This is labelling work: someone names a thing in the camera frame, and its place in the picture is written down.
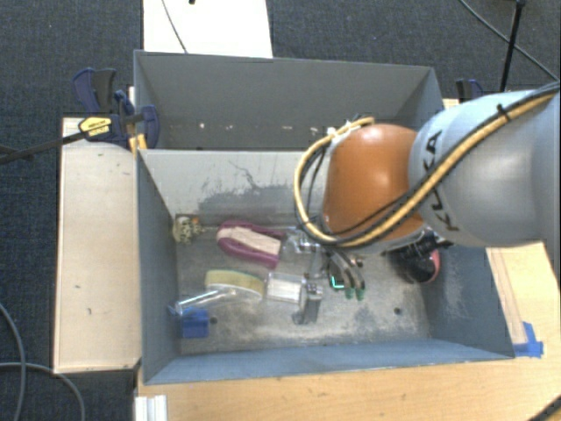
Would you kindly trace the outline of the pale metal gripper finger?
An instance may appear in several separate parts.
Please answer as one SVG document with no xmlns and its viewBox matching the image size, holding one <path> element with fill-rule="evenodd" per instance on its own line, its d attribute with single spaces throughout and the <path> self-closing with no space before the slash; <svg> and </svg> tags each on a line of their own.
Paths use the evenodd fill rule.
<svg viewBox="0 0 561 421">
<path fill-rule="evenodd" d="M 301 230 L 290 230 L 286 233 L 282 241 L 282 253 L 285 256 L 294 256 L 306 253 L 318 253 L 322 246 L 315 242 L 305 232 Z"/>
<path fill-rule="evenodd" d="M 266 298 L 283 303 L 300 303 L 307 298 L 323 299 L 323 287 L 303 275 L 272 272 L 266 279 Z"/>
</svg>

